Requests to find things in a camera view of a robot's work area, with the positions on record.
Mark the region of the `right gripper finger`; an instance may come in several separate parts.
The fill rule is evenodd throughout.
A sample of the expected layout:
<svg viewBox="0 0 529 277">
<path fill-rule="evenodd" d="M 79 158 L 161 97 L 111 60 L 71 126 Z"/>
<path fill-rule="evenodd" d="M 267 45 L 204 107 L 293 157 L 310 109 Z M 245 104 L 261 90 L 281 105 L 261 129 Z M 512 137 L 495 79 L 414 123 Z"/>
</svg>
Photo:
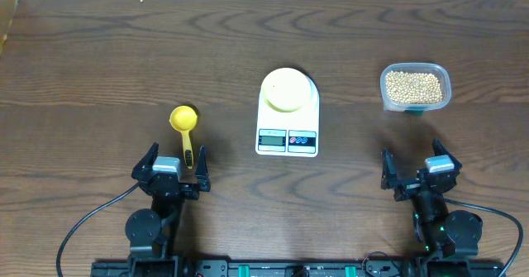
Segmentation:
<svg viewBox="0 0 529 277">
<path fill-rule="evenodd" d="M 381 178 L 381 189 L 394 189 L 398 180 L 398 174 L 393 163 L 393 155 L 384 148 L 382 151 L 383 171 Z"/>
<path fill-rule="evenodd" d="M 460 170 L 462 168 L 462 164 L 442 145 L 439 139 L 433 139 L 432 149 L 435 156 L 447 155 L 454 164 L 456 170 Z"/>
</svg>

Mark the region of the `yellow measuring scoop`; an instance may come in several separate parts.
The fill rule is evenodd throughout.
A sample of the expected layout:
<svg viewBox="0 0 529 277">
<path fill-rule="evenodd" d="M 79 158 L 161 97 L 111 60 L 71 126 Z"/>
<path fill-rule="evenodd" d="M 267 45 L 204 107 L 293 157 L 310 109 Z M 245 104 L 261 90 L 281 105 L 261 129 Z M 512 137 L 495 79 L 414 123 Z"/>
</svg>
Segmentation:
<svg viewBox="0 0 529 277">
<path fill-rule="evenodd" d="M 169 123 L 182 137 L 183 157 L 188 169 L 193 168 L 193 145 L 190 133 L 198 123 L 198 115 L 190 106 L 178 106 L 169 116 Z"/>
</svg>

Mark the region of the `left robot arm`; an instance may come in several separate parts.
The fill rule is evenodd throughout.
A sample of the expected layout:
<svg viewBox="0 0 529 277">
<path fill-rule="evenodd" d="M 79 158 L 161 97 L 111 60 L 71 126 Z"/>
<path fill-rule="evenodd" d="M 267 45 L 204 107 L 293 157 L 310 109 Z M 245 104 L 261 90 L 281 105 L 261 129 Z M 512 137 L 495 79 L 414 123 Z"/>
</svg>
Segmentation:
<svg viewBox="0 0 529 277">
<path fill-rule="evenodd" d="M 177 157 L 159 155 L 154 143 L 133 167 L 131 177 L 152 198 L 149 208 L 140 209 L 126 221 L 130 242 L 130 276 L 192 276 L 193 263 L 172 254 L 183 204 L 198 200 L 201 192 L 211 190 L 206 162 L 207 147 L 201 146 L 195 169 L 195 183 L 181 180 L 181 162 Z"/>
</svg>

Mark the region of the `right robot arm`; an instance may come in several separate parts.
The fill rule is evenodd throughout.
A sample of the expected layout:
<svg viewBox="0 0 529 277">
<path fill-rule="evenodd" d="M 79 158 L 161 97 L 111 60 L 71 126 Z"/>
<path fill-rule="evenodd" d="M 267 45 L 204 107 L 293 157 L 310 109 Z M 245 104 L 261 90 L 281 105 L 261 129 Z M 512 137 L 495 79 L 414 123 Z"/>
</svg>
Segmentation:
<svg viewBox="0 0 529 277">
<path fill-rule="evenodd" d="M 381 189 L 392 189 L 397 202 L 412 202 L 416 237 L 427 249 L 426 256 L 412 263 L 420 276 L 428 274 L 432 262 L 466 263 L 478 255 L 483 230 L 478 215 L 448 210 L 443 194 L 456 186 L 462 164 L 439 140 L 432 142 L 432 149 L 434 155 L 425 159 L 425 167 L 407 179 L 398 177 L 393 155 L 386 149 L 382 153 Z"/>
</svg>

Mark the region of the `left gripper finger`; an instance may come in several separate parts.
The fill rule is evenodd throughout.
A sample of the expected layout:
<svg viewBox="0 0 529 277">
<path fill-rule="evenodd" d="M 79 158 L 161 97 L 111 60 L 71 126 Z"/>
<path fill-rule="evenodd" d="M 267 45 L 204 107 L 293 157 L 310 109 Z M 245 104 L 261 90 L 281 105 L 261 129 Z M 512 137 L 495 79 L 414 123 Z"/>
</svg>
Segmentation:
<svg viewBox="0 0 529 277">
<path fill-rule="evenodd" d="M 141 158 L 141 160 L 136 164 L 136 171 L 149 171 L 152 170 L 152 167 L 155 163 L 155 159 L 158 156 L 159 144 L 154 142 L 147 153 Z"/>
<path fill-rule="evenodd" d="M 211 181 L 207 170 L 206 154 L 207 147 L 201 146 L 199 150 L 197 168 L 195 170 L 195 178 L 197 179 L 198 187 L 202 192 L 211 191 Z"/>
</svg>

